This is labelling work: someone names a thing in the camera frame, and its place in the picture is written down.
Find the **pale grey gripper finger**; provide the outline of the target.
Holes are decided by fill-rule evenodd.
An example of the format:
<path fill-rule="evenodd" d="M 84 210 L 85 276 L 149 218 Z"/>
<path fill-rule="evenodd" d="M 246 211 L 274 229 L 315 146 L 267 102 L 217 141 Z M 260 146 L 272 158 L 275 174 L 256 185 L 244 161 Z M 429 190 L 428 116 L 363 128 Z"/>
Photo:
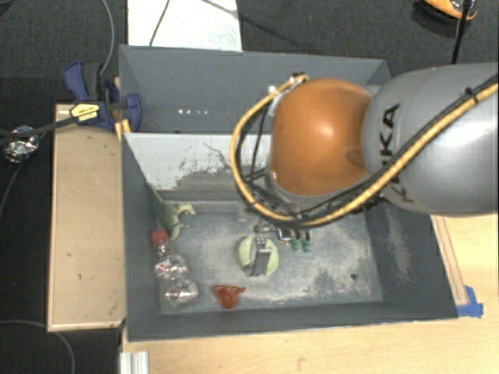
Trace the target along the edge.
<path fill-rule="evenodd" d="M 248 275 L 250 277 L 255 277 L 259 276 L 261 272 L 261 246 L 262 246 L 262 241 L 259 238 L 253 238 L 250 246 L 250 265 L 248 269 Z"/>
<path fill-rule="evenodd" d="M 258 241 L 258 274 L 266 275 L 271 259 L 271 240 L 268 238 Z"/>

